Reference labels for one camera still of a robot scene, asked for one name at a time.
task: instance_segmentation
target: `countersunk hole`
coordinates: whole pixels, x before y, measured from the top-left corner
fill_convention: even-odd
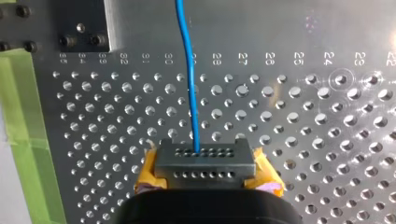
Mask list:
[[[85,25],[82,23],[77,24],[77,31],[81,34],[84,34],[85,32]]]
[[[309,205],[307,205],[306,208],[305,208],[305,212],[306,212],[308,215],[315,214],[317,211],[318,211],[318,209],[317,209],[313,204],[309,204]]]
[[[320,187],[318,185],[312,184],[308,186],[308,192],[310,194],[317,194],[320,191]]]
[[[343,210],[341,210],[341,208],[333,208],[332,211],[330,212],[332,214],[333,217],[340,217],[343,215]]]
[[[370,190],[370,189],[364,189],[364,190],[361,192],[361,197],[362,197],[364,200],[369,200],[369,199],[371,199],[371,198],[374,197],[374,193],[373,193],[373,191]]]
[[[293,170],[296,167],[296,162],[294,160],[286,160],[284,166],[287,170]]]
[[[366,170],[364,171],[364,173],[368,176],[368,177],[373,177],[376,176],[378,174],[378,169],[376,169],[374,166],[369,166],[366,168]]]
[[[247,85],[239,85],[236,87],[236,95],[239,97],[246,97],[248,96],[248,86]]]
[[[322,168],[323,166],[319,162],[312,163],[310,167],[312,172],[320,172]]]
[[[343,187],[335,187],[334,189],[334,195],[337,197],[343,197],[344,195],[346,195],[347,190],[344,189]]]
[[[357,218],[360,221],[367,220],[367,219],[369,219],[369,217],[370,217],[370,214],[363,210],[359,211],[359,213],[357,214]]]

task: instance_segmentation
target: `black plastic part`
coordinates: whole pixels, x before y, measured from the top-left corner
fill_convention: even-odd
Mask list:
[[[283,199],[249,189],[154,190],[134,196],[116,224],[302,224]]]
[[[157,151],[154,174],[165,178],[169,189],[241,189],[255,176],[256,165],[247,139],[234,144],[191,144],[163,139]]]

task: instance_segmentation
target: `hole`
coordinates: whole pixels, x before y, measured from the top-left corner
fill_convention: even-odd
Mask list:
[[[303,202],[305,200],[305,196],[303,194],[297,194],[294,200],[297,203]]]
[[[275,149],[274,151],[273,151],[273,155],[274,156],[276,156],[276,157],[280,157],[281,155],[283,154],[283,151],[282,151],[282,149]]]
[[[311,129],[310,129],[309,127],[303,127],[303,128],[300,130],[300,133],[301,133],[302,135],[309,135],[311,132],[312,132],[312,131],[311,131]]]
[[[389,200],[390,200],[392,203],[396,203],[396,192],[392,192],[392,193],[389,195]]]
[[[238,110],[236,111],[235,117],[237,120],[242,120],[247,116],[247,112],[245,112],[244,110]]]
[[[305,208],[305,212],[309,215],[315,214],[317,211],[318,209],[313,204],[309,204]]]
[[[344,140],[341,142],[340,148],[343,149],[344,151],[349,151],[350,149],[353,148],[353,143],[350,142],[349,140]]]
[[[364,189],[364,190],[361,192],[361,197],[362,197],[364,200],[369,200],[369,199],[371,199],[371,198],[374,197],[374,193],[373,193],[373,191],[370,190],[370,189]]]
[[[291,98],[298,98],[301,95],[300,87],[292,87],[289,91],[289,95]]]
[[[320,191],[320,187],[318,185],[312,184],[308,186],[308,192],[310,194],[317,194]]]
[[[358,121],[358,119],[356,119],[356,117],[353,115],[347,115],[344,118],[344,123],[348,127],[355,125],[357,123],[357,121]]]
[[[328,197],[323,197],[320,199],[320,203],[323,205],[328,204],[328,203],[330,203],[330,199]]]
[[[280,125],[276,125],[274,127],[274,132],[275,133],[283,133],[283,131],[284,131],[284,128],[282,126],[280,126]]]
[[[309,151],[301,151],[298,156],[300,159],[306,159],[309,157]]]
[[[357,218],[360,221],[367,220],[367,219],[369,219],[369,217],[370,217],[370,214],[366,211],[359,211],[359,213],[357,214]]]
[[[385,204],[384,203],[376,203],[374,205],[374,210],[377,211],[377,212],[383,210],[384,208],[385,208]]]
[[[323,177],[323,183],[325,183],[325,184],[330,184],[330,183],[332,183],[332,181],[333,181],[333,178],[330,175],[325,175]]]
[[[224,105],[225,105],[226,107],[230,107],[231,105],[233,105],[233,100],[231,100],[231,99],[226,99],[226,100],[224,101]]]
[[[380,189],[387,189],[387,188],[389,187],[389,182],[386,181],[386,180],[381,180],[381,181],[378,183],[378,187],[379,187]]]
[[[327,88],[327,87],[323,87],[323,88],[320,88],[319,90],[318,90],[318,97],[320,98],[320,99],[328,99],[329,97],[330,97],[330,95],[331,95],[331,91],[330,91],[330,89],[329,88]]]
[[[259,82],[259,80],[260,80],[260,78],[256,74],[253,74],[250,76],[250,82],[253,84]]]
[[[274,89],[272,87],[266,86],[262,89],[262,96],[271,97],[274,94]]]
[[[341,110],[343,110],[343,105],[340,103],[335,103],[332,105],[332,111],[334,112],[340,112]]]
[[[156,80],[156,81],[161,81],[162,79],[163,79],[163,75],[161,75],[161,74],[159,74],[159,73],[156,73],[156,74],[154,75],[154,80]]]
[[[331,128],[328,132],[328,135],[332,138],[337,137],[340,135],[341,130],[339,128]]]
[[[288,121],[289,123],[297,123],[299,120],[299,116],[295,112],[291,112],[288,114]]]
[[[288,78],[285,75],[279,75],[279,77],[277,77],[277,82],[279,84],[285,83],[288,80]]]
[[[215,95],[215,96],[220,95],[220,94],[222,94],[222,87],[219,86],[219,85],[214,85],[212,87],[211,91],[212,91],[212,94]]]
[[[174,94],[176,92],[176,87],[173,84],[167,84],[165,86],[165,92],[168,94]]]
[[[350,185],[353,186],[353,187],[358,186],[360,183],[361,183],[361,181],[358,178],[352,178],[350,180]]]
[[[343,197],[344,195],[347,194],[347,190],[344,189],[343,187],[335,187],[333,193],[334,193],[334,195],[335,195],[336,197]]]
[[[368,177],[373,177],[378,175],[378,169],[376,169],[374,166],[369,166],[366,168],[366,170],[364,171],[364,173],[368,176]]]
[[[332,215],[332,217],[340,217],[343,215],[343,210],[341,210],[341,208],[335,207],[332,209],[330,214]]]
[[[337,159],[337,155],[335,153],[333,153],[333,152],[329,152],[326,155],[326,160],[327,161],[334,161],[335,159]]]
[[[293,170],[296,168],[296,162],[294,160],[286,160],[284,166],[287,170]]]
[[[219,110],[219,109],[214,109],[214,110],[212,111],[212,118],[213,118],[213,119],[219,119],[219,118],[221,118],[221,116],[222,116],[221,110]]]
[[[337,172],[339,175],[346,175],[347,173],[349,173],[350,168],[347,164],[340,164],[337,167]]]
[[[259,105],[259,102],[257,100],[251,100],[248,105],[250,108],[256,108]]]
[[[314,162],[313,164],[311,164],[311,171],[312,172],[320,172],[322,170],[322,165],[319,162]]]
[[[285,103],[285,102],[283,102],[283,101],[276,101],[276,108],[277,108],[277,109],[285,108],[285,106],[286,106],[286,103]]]
[[[297,175],[296,179],[298,181],[304,181],[304,180],[306,180],[306,174],[300,173],[300,174]]]
[[[317,125],[325,124],[326,121],[327,116],[325,114],[317,114],[317,116],[315,117],[315,122],[317,123]]]
[[[382,90],[378,94],[378,98],[381,101],[388,101],[390,100],[390,98],[392,98],[392,96],[393,96],[393,92],[389,90]]]
[[[260,118],[262,119],[263,122],[268,122],[271,120],[272,114],[269,111],[264,111],[260,115]]]
[[[327,218],[326,217],[318,218],[318,224],[327,224]]]
[[[269,135],[262,135],[260,137],[260,143],[262,145],[269,145],[271,143],[271,137]]]
[[[237,86],[236,87],[236,95],[239,97],[248,96],[248,86],[246,84]]]
[[[384,117],[377,117],[374,119],[374,125],[377,128],[383,128],[387,126],[387,124],[388,124],[388,120]]]
[[[295,137],[288,137],[285,142],[286,146],[288,147],[295,147],[298,145],[298,141]]]
[[[321,138],[316,138],[314,139],[314,141],[312,142],[312,147],[314,149],[321,149],[324,147],[324,141]]]
[[[314,108],[314,103],[307,101],[304,103],[303,108],[304,110],[311,110],[312,108]]]
[[[346,202],[346,206],[349,207],[349,208],[353,208],[353,207],[355,207],[357,204],[358,204],[358,203],[356,203],[355,200],[348,200],[348,201]]]
[[[306,76],[305,82],[306,84],[315,84],[318,81],[317,76],[311,74]]]

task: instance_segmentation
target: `blue cable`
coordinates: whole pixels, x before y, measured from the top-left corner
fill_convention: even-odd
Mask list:
[[[183,0],[176,0],[177,20],[180,27],[181,35],[183,36],[184,50],[186,51],[186,61],[188,67],[188,83],[189,83],[189,99],[190,99],[190,112],[191,112],[191,127],[193,135],[193,146],[196,153],[200,152],[200,139],[199,139],[199,123],[198,123],[198,109],[197,100],[195,98],[195,75],[194,75],[194,59],[192,55],[192,46],[189,35],[189,28],[186,24],[184,16]]]

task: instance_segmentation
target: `gray metal surface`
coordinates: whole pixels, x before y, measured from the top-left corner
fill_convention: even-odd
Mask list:
[[[49,1],[26,1],[35,14],[0,29],[18,27],[5,39],[39,44],[35,70],[68,222],[111,223],[133,193],[146,140],[190,142],[174,1],[106,1],[117,46],[109,54],[60,54]],[[263,146],[305,223],[394,223],[396,2],[185,7],[202,141],[244,135]]]
[[[240,189],[254,178],[256,165],[247,139],[234,144],[201,144],[193,153],[192,144],[161,140],[154,174],[165,178],[169,189]]]

